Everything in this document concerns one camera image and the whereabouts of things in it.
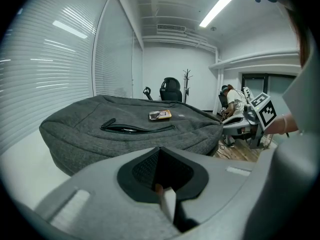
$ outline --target air vent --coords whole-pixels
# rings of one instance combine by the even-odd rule
[[[176,32],[184,34],[186,31],[185,26],[177,26],[177,25],[168,25],[168,24],[157,24],[156,25],[157,32]]]

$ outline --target ceiling light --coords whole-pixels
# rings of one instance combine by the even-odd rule
[[[204,20],[200,23],[200,27],[205,28],[208,24],[222,11],[223,8],[229,4],[231,0],[219,0],[211,11],[205,16]]]
[[[80,38],[86,39],[86,38],[88,37],[87,35],[82,34],[82,33],[79,32],[78,30],[75,30],[75,29],[73,29],[72,27],[69,27],[69,26],[67,26],[66,24],[63,24],[63,23],[60,22],[60,21],[55,20],[55,21],[52,23],[52,25],[55,25],[55,26],[58,27],[58,28],[61,28],[61,29],[65,30],[65,31],[68,31],[69,33],[74,34],[74,35],[76,35],[76,36],[78,36],[78,37],[80,37]]]

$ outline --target black chair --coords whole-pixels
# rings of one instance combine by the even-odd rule
[[[173,77],[166,77],[160,88],[160,96],[163,101],[182,102],[179,81]]]
[[[218,95],[218,97],[219,97],[219,100],[220,100],[220,102],[221,102],[221,106],[223,107],[223,108],[228,108],[228,100],[227,100],[227,97],[226,96],[224,96],[221,92],[220,92],[220,94]]]
[[[151,94],[151,89],[146,86],[143,90],[143,94],[148,98],[148,100],[153,101],[153,99],[151,98],[150,94]]]

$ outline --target black recessed opening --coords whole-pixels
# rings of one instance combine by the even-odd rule
[[[206,187],[209,175],[202,165],[165,147],[155,147],[124,164],[118,171],[117,181],[129,197],[143,203],[160,204],[156,184],[164,189],[171,187],[176,194],[173,224],[185,232],[198,223],[186,217],[181,202],[197,198]]]
[[[155,190],[155,184],[164,189],[171,187],[175,192],[194,175],[194,170],[161,149],[139,162],[132,169],[133,177],[141,185]]]

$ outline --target window blinds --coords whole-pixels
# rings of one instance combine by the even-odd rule
[[[0,46],[0,154],[52,113],[88,98],[107,0],[28,0]]]
[[[143,52],[138,39],[134,36],[132,51],[132,91],[134,99],[143,99],[142,67]]]
[[[119,0],[108,1],[99,25],[93,60],[95,94],[132,98],[134,32]]]

